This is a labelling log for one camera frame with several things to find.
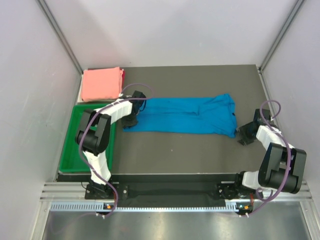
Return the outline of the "blue t shirt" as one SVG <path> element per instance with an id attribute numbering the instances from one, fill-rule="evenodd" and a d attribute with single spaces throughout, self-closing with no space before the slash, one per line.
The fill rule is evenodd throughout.
<path id="1" fill-rule="evenodd" d="M 236 137 L 236 104 L 228 94 L 215 97 L 167 97 L 146 101 L 137 125 L 124 132 L 217 134 Z"/>

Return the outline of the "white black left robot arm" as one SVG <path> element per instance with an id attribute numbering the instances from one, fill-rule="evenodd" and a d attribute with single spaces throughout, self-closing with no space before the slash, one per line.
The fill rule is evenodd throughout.
<path id="1" fill-rule="evenodd" d="M 146 103 L 147 97 L 136 90 L 133 95 L 121 96 L 102 108 L 84 110 L 75 134 L 75 142 L 79 146 L 80 157 L 91 172 L 85 187 L 86 199 L 102 200 L 116 195 L 110 183 L 112 175 L 107 161 L 111 127 L 119 120 L 123 129 L 136 126 L 137 115 L 144 110 Z"/>

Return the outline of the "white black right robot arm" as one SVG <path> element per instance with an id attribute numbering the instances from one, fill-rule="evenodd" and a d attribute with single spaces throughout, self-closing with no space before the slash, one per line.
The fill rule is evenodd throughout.
<path id="1" fill-rule="evenodd" d="M 253 120 L 238 128 L 238 142 L 247 146 L 259 141 L 266 150 L 261 166 L 257 171 L 242 171 L 236 175 L 233 192 L 239 198 L 255 194 L 257 189 L 277 191 L 284 178 L 281 189 L 284 193 L 299 192 L 307 159 L 307 153 L 285 142 L 279 137 L 281 132 L 276 125 L 272 128 L 263 121 L 271 123 L 271 112 L 268 109 L 256 109 Z"/>

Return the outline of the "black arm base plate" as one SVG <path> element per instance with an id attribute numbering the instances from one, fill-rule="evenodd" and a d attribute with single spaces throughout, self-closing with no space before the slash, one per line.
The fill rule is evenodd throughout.
<path id="1" fill-rule="evenodd" d="M 255 193 L 240 196 L 234 175 L 184 176 L 182 178 L 119 179 L 112 182 L 119 208 L 206 208 L 224 207 L 226 200 L 249 199 Z"/>

